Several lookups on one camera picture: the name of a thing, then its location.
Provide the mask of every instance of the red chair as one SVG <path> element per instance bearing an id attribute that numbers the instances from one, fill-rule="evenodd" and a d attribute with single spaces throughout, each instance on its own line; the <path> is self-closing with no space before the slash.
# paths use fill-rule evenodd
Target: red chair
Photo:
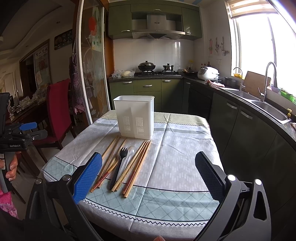
<path id="1" fill-rule="evenodd" d="M 46 104 L 52 133 L 48 133 L 45 139 L 33 141 L 34 146 L 45 163 L 47 163 L 47 159 L 41 148 L 57 147 L 61 150 L 63 148 L 62 141 L 68 131 L 71 131 L 74 138 L 76 137 L 68 106 L 69 82 L 70 79 L 66 79 L 49 85 L 47 88 Z"/>

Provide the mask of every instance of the wooden cutting board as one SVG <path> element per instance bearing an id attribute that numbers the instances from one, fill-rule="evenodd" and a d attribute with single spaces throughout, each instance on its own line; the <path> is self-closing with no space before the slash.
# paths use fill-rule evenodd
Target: wooden cutting board
<path id="1" fill-rule="evenodd" d="M 243 85 L 245 86 L 244 91 L 260 98 L 258 87 L 260 89 L 260 92 L 263 93 L 264 78 L 265 78 L 264 75 L 248 71 L 243 83 Z M 267 86 L 269 86 L 270 81 L 271 81 L 271 78 L 267 77 Z"/>

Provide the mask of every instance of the white plastic container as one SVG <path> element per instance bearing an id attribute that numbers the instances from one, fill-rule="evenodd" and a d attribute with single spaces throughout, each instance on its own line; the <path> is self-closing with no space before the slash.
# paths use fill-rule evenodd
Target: white plastic container
<path id="1" fill-rule="evenodd" d="M 114 99 L 120 134 L 151 139 L 154 131 L 154 96 L 121 95 Z"/>

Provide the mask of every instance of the stainless steel sink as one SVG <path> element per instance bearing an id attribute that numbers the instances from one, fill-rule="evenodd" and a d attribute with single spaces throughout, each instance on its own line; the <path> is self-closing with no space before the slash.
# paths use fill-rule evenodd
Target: stainless steel sink
<path id="1" fill-rule="evenodd" d="M 230 93 L 233 93 L 243 99 L 247 99 L 247 100 L 259 100 L 257 97 L 253 96 L 253 95 L 250 95 L 246 92 L 243 92 L 243 91 L 239 91 L 239 90 L 234 90 L 234 89 L 227 89 L 227 88 L 222 88 Z"/>
<path id="2" fill-rule="evenodd" d="M 260 109 L 262 109 L 266 113 L 268 113 L 269 115 L 271 115 L 273 118 L 275 118 L 279 123 L 283 125 L 291 121 L 291 119 L 288 119 L 286 115 L 278 111 L 276 108 L 274 108 L 270 104 L 267 104 L 266 102 L 252 101 L 252 103 L 258 106 Z"/>

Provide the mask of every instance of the cabinet handle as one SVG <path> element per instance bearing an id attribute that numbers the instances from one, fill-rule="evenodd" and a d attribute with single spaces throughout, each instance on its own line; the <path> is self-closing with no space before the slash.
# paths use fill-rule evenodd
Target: cabinet handle
<path id="1" fill-rule="evenodd" d="M 226 102 L 226 104 L 230 107 L 230 108 L 232 108 L 232 109 L 237 109 L 237 107 L 236 106 L 233 106 L 233 105 L 231 105 L 231 104 L 229 104 L 228 102 Z"/>
<path id="2" fill-rule="evenodd" d="M 245 117 L 249 118 L 250 120 L 253 119 L 252 116 L 247 115 L 245 112 L 242 112 L 242 111 L 241 111 L 241 114 L 244 115 Z"/>

